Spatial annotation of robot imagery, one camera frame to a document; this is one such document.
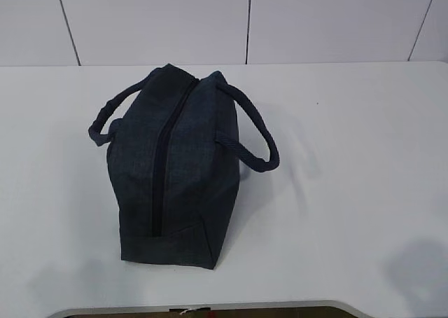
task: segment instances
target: bag bottom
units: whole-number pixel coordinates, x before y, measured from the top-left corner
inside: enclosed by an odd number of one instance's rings
[[[120,237],[121,259],[146,264],[191,265],[213,269],[203,223],[160,237]]]

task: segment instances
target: white wall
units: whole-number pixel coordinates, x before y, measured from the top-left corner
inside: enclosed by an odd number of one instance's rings
[[[59,0],[0,0],[0,66],[76,64]]]
[[[81,64],[241,64],[249,0],[63,0]]]
[[[82,65],[246,61],[249,0],[62,3]],[[248,42],[248,63],[448,61],[448,0],[251,0]],[[0,0],[0,66],[75,64],[59,0]]]
[[[249,63],[403,61],[430,0],[252,0]]]
[[[448,0],[433,0],[411,60],[448,62]]]

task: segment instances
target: white table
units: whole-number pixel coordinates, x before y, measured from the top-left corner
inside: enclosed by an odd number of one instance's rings
[[[0,68],[0,317],[307,305],[448,316],[448,64],[184,67],[220,69],[246,92],[281,154],[242,181],[214,271],[120,260],[106,149],[87,128],[152,68]],[[240,117],[242,142],[264,155]]]

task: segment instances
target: black zipper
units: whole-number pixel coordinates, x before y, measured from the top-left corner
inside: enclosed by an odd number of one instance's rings
[[[167,173],[169,138],[171,137],[177,119],[181,115],[183,106],[185,106],[188,95],[195,89],[198,83],[199,80],[195,78],[195,80],[193,80],[187,87],[157,139],[153,171],[153,236],[161,236],[162,234],[162,212],[165,196],[165,176]]]

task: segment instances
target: fabric bag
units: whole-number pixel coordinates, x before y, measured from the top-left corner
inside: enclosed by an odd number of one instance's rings
[[[108,118],[140,91],[126,114]],[[239,143],[235,102],[269,147],[268,161]],[[279,166],[257,109],[219,71],[202,80],[170,64],[122,91],[88,130],[107,149],[120,209],[121,259],[213,269],[239,188],[239,159],[257,172]]]

